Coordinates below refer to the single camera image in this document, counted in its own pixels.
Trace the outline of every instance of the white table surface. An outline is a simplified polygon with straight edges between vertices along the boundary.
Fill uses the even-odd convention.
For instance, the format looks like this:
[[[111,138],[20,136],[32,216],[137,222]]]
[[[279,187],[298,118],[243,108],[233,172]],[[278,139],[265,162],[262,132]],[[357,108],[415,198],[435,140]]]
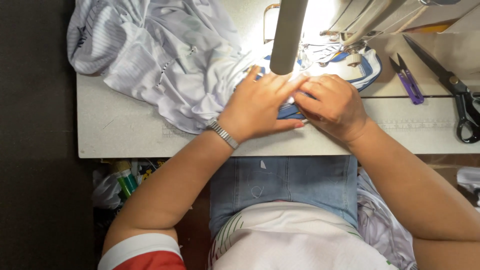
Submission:
[[[263,43],[263,14],[276,0],[221,0],[244,38],[248,50]],[[412,35],[446,68],[454,71],[471,89],[480,90],[479,56],[473,51],[478,33],[474,35]],[[438,83],[432,72],[406,45],[401,35],[377,37],[369,42],[377,50],[383,72],[377,81],[363,90],[368,113],[378,119],[402,121],[412,113],[422,117],[445,118],[455,123],[455,107],[450,98],[428,99],[414,106],[394,74],[388,56],[399,52],[425,96],[445,96],[449,93]],[[117,93],[103,83],[101,77],[77,76],[77,117],[80,158],[169,157],[193,136],[181,132],[145,103]],[[400,143],[414,153],[478,153],[480,144],[464,145],[456,140],[452,128],[435,133],[391,132]],[[347,151],[311,126],[302,130],[253,140],[242,145],[236,156],[268,155],[338,155]]]

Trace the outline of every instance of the woman's left hand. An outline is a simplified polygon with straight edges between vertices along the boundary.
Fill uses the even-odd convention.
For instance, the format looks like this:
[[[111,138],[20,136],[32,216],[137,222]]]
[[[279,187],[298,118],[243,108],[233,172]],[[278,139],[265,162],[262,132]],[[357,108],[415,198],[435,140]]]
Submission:
[[[277,120],[278,109],[309,77],[269,73],[255,81],[261,68],[255,66],[237,86],[224,111],[220,126],[239,144],[249,139],[303,127],[298,119]]]

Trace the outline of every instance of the woman's right hand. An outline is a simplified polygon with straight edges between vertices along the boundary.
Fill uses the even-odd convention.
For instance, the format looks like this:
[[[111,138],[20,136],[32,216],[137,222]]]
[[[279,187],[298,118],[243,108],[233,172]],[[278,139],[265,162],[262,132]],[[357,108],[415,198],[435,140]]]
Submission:
[[[295,95],[295,103],[310,122],[346,144],[361,137],[368,126],[376,125],[368,117],[358,90],[337,75],[311,77]]]

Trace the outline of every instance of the scissors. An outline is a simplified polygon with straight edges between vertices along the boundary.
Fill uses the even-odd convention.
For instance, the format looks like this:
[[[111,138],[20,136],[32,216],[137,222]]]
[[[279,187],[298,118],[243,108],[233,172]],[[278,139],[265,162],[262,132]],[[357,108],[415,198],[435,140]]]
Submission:
[[[480,140],[480,112],[474,107],[474,103],[480,104],[479,100],[473,97],[469,88],[451,71],[447,71],[432,56],[422,50],[413,40],[403,35],[412,50],[420,59],[438,76],[438,80],[452,93],[455,98],[458,111],[457,137],[466,144],[473,144]],[[470,128],[472,135],[469,138],[462,137],[463,128]]]
[[[418,85],[413,79],[412,72],[410,72],[400,54],[397,53],[396,55],[398,56],[398,62],[400,65],[398,65],[391,57],[389,57],[393,70],[395,70],[396,74],[400,78],[400,81],[403,83],[403,87],[405,87],[407,90],[407,93],[410,96],[410,99],[413,101],[413,104],[422,104],[425,99],[423,98]]]

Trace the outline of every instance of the jeans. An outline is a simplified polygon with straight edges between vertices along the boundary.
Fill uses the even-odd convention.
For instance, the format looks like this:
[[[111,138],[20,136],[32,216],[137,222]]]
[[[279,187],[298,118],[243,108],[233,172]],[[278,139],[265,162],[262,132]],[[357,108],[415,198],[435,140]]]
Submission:
[[[266,169],[260,167],[264,162]],[[212,238],[237,212],[276,200],[334,213],[357,228],[354,156],[230,158],[210,180]]]

